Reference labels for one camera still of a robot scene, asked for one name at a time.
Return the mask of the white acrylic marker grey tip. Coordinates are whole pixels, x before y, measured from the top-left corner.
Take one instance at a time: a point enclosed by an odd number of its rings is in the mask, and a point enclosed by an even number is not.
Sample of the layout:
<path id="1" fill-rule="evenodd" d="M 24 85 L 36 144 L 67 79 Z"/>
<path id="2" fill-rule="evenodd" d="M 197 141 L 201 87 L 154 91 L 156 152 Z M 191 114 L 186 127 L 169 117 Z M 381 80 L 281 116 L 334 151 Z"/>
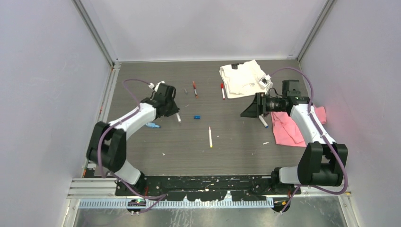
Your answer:
<path id="1" fill-rule="evenodd" d="M 176 117 L 177 117 L 178 122 L 181 123 L 182 120 L 181 120 L 181 117 L 180 117 L 180 114 L 179 114 L 179 113 L 176 114 Z"/>

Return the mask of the white red marker pen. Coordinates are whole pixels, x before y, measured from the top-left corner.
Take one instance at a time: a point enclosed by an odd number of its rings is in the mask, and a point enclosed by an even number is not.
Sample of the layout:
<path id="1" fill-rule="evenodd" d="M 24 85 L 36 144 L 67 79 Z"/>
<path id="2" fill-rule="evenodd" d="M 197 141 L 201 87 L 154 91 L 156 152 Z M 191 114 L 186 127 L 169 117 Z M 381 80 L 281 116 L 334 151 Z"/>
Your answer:
<path id="1" fill-rule="evenodd" d="M 222 99 L 225 100 L 226 97 L 225 97 L 225 92 L 224 92 L 224 88 L 223 87 L 221 88 L 221 93 L 222 93 Z"/>

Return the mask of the white pen yellow end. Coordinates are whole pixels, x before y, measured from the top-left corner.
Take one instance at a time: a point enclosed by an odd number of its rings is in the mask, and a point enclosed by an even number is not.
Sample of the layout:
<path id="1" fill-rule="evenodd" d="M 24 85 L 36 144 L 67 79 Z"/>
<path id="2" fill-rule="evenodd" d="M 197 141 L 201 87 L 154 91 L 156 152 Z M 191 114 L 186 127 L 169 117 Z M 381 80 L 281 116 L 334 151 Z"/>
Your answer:
<path id="1" fill-rule="evenodd" d="M 209 147 L 213 148 L 212 131 L 211 131 L 211 127 L 210 126 L 208 128 L 208 137 L 209 137 Z"/>

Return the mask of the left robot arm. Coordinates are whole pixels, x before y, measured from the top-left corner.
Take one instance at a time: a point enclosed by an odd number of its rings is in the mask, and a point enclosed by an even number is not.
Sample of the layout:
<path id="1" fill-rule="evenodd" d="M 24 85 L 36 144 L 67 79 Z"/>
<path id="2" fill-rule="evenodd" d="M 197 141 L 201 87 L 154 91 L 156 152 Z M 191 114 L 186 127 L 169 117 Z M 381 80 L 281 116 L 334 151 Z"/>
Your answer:
<path id="1" fill-rule="evenodd" d="M 127 160 L 127 139 L 146 123 L 179 112 L 175 102 L 176 88 L 161 81 L 152 89 L 150 97 L 138 102 L 137 107 L 124 116 L 111 121 L 97 122 L 94 126 L 86 157 L 100 168 L 106 168 L 127 183 L 133 195 L 145 191 L 144 174 Z"/>

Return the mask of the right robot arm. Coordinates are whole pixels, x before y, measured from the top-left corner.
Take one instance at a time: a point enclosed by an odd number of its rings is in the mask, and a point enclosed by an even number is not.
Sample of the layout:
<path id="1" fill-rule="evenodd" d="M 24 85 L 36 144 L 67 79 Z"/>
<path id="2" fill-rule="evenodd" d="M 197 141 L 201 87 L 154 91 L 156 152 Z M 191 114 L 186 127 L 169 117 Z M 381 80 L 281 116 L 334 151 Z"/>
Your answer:
<path id="1" fill-rule="evenodd" d="M 346 182 L 346 145 L 337 143 L 319 122 L 311 99 L 302 96 L 298 80 L 284 80 L 282 94 L 256 93 L 253 102 L 240 114 L 257 118 L 265 113 L 284 112 L 297 125 L 306 148 L 297 166 L 277 167 L 272 172 L 270 187 L 283 193 L 289 185 L 341 186 Z"/>

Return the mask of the white blue marker pen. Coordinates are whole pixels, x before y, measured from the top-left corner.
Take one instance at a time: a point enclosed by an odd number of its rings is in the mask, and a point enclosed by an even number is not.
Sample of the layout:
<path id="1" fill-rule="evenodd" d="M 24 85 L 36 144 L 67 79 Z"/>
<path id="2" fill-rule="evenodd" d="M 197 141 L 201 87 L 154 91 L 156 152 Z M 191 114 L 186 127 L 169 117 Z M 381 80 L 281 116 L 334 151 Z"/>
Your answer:
<path id="1" fill-rule="evenodd" d="M 264 128 L 268 128 L 268 124 L 265 121 L 264 117 L 262 115 L 259 116 L 259 120 L 261 121 L 261 123 L 263 124 Z"/>

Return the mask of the orange brown gel pen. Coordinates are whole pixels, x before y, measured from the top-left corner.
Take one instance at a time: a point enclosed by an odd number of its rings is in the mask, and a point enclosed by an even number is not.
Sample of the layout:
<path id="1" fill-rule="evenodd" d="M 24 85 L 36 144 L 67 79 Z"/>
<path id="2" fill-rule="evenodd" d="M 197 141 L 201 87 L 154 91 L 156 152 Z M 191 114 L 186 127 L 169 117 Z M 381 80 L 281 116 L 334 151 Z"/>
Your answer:
<path id="1" fill-rule="evenodd" d="M 195 95 L 195 98 L 196 98 L 196 99 L 198 99 L 198 98 L 199 98 L 199 96 L 198 96 L 198 92 L 197 92 L 196 84 L 195 84 L 195 82 L 194 82 L 194 81 L 192 81 L 192 87 L 193 87 L 193 90 L 194 90 L 194 95 Z"/>

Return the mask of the light blue highlighter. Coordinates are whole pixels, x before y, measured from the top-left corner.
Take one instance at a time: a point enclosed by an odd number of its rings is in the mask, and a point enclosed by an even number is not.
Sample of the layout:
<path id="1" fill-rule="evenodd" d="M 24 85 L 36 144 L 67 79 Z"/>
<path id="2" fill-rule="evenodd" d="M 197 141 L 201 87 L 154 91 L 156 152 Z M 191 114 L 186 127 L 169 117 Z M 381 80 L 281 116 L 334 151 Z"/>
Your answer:
<path id="1" fill-rule="evenodd" d="M 147 126 L 149 128 L 160 128 L 161 127 L 160 125 L 153 123 L 153 122 L 148 122 L 145 124 L 145 126 Z"/>

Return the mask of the white folded cloth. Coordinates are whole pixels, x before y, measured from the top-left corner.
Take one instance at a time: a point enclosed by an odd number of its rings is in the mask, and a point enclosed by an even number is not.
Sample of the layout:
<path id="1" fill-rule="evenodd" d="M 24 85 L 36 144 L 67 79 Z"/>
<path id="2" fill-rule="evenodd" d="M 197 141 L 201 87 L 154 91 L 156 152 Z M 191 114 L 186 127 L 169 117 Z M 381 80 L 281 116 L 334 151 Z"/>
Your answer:
<path id="1" fill-rule="evenodd" d="M 219 69 L 228 99 L 267 93 L 258 81 L 266 74 L 256 60 L 221 66 Z"/>

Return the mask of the pink cloth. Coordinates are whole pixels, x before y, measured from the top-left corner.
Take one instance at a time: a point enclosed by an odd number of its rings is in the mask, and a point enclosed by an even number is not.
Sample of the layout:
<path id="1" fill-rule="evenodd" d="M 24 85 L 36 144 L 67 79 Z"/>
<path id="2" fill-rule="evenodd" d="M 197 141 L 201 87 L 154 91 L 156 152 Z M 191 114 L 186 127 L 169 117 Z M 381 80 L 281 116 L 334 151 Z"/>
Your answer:
<path id="1" fill-rule="evenodd" d="M 304 148 L 307 146 L 298 126 L 286 112 L 271 112 L 270 115 L 276 144 Z"/>

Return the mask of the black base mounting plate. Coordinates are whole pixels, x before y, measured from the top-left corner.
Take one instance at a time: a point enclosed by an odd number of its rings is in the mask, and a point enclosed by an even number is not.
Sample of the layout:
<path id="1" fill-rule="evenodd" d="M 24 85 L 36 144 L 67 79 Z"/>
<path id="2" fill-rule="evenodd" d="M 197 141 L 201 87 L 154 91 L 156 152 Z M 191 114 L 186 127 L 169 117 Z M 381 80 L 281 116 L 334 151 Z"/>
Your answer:
<path id="1" fill-rule="evenodd" d="M 261 201 L 264 195 L 288 197 L 295 190 L 292 184 L 279 183 L 270 175 L 178 175 L 145 176 L 135 185 L 116 180 L 117 196 L 140 195 L 165 201 L 222 201 L 231 196 L 233 201 Z"/>

